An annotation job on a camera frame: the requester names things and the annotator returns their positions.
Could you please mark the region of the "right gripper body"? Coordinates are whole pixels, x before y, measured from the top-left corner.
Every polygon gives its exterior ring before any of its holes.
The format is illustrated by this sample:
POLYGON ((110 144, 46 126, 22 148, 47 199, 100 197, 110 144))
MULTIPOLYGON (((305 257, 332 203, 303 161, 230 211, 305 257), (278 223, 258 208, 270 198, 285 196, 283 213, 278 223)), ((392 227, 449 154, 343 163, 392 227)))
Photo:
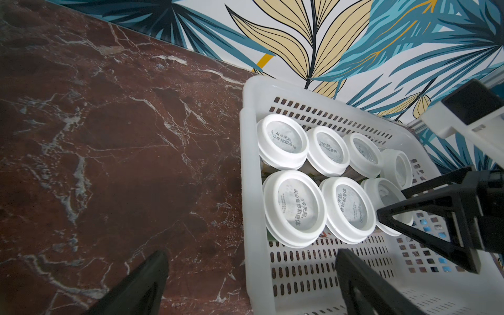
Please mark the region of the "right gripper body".
POLYGON ((486 252, 503 252, 503 172, 473 171, 476 215, 472 245, 486 252))

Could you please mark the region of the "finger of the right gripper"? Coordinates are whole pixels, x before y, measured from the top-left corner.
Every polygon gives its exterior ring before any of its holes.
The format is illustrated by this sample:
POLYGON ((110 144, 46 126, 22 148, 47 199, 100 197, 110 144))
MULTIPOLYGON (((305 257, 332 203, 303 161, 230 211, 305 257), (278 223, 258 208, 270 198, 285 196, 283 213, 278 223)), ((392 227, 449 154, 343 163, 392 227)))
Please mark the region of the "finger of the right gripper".
POLYGON ((478 274, 478 250, 482 249, 480 176, 466 167, 412 186, 403 191, 404 201, 377 210, 377 218, 382 225, 478 274))

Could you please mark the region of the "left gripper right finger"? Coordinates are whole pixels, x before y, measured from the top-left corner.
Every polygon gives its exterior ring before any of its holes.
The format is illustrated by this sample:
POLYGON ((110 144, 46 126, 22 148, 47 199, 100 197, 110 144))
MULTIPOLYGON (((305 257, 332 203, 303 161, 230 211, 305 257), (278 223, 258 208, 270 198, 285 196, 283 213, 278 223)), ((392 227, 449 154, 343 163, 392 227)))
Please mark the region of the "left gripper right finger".
POLYGON ((350 249, 339 249, 335 269, 348 314, 423 314, 350 249))

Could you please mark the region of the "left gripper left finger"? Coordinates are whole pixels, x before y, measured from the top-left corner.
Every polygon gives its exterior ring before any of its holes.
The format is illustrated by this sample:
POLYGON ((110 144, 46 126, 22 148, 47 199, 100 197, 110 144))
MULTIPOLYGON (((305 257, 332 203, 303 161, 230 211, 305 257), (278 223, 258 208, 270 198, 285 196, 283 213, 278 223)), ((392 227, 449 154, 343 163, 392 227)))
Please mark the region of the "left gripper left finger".
POLYGON ((86 314, 158 314, 169 275, 164 251, 152 253, 86 314))

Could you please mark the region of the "white yogurt cup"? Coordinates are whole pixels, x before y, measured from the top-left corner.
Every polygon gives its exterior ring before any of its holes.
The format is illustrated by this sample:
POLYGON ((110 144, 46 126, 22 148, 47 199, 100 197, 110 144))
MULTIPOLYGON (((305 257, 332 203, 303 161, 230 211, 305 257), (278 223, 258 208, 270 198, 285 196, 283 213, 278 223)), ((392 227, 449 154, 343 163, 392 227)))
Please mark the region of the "white yogurt cup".
POLYGON ((384 149, 381 151, 383 167, 380 176, 391 181, 400 190, 412 186, 413 170, 408 156, 401 150, 384 149))
POLYGON ((326 226, 334 236, 354 245, 374 232, 374 206, 356 181, 347 177, 332 177, 321 182, 320 190, 327 207, 326 226))
POLYGON ((278 170, 298 170, 307 161, 307 132, 294 120, 270 114, 257 123, 259 155, 278 170))
POLYGON ((377 178, 384 166, 380 149, 365 135, 352 133, 343 137, 349 150, 349 166, 344 177, 361 181, 365 178, 377 178))
POLYGON ((323 176, 340 177, 350 164, 346 142, 334 130, 318 126, 307 131, 309 142, 307 161, 323 176))
MULTIPOLYGON (((400 232, 397 232, 396 230, 387 227, 379 222, 377 210, 385 206, 390 206, 406 200, 406 197, 401 192, 401 190, 397 188, 391 181, 381 177, 374 179, 367 178, 363 180, 360 185, 365 190, 366 194, 371 200, 372 205, 374 206, 374 210, 376 212, 376 226, 389 236, 399 237, 401 235, 400 232)), ((399 220, 401 223, 412 226, 413 213, 408 212, 395 215, 394 219, 399 220)))
POLYGON ((314 243, 328 218, 319 186, 300 171, 277 171, 263 185, 266 227, 279 243, 295 249, 314 243))

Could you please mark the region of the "white plastic basket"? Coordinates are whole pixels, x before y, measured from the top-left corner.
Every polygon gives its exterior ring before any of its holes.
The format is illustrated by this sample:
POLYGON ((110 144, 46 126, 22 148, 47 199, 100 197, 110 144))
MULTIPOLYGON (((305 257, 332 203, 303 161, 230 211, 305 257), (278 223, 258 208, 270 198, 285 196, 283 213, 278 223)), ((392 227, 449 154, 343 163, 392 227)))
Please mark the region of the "white plastic basket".
MULTIPOLYGON (((345 314, 335 270, 346 243, 325 230, 304 248, 267 238, 257 123, 269 114, 303 129, 326 126, 341 135, 366 135, 379 148, 403 151, 413 183, 439 170, 405 127, 295 85, 266 76, 249 78, 240 112, 242 212, 246 289, 255 314, 345 314)), ((503 273, 495 255, 479 253, 479 274, 469 273, 407 236, 375 231, 351 251, 425 314, 502 314, 503 273)))

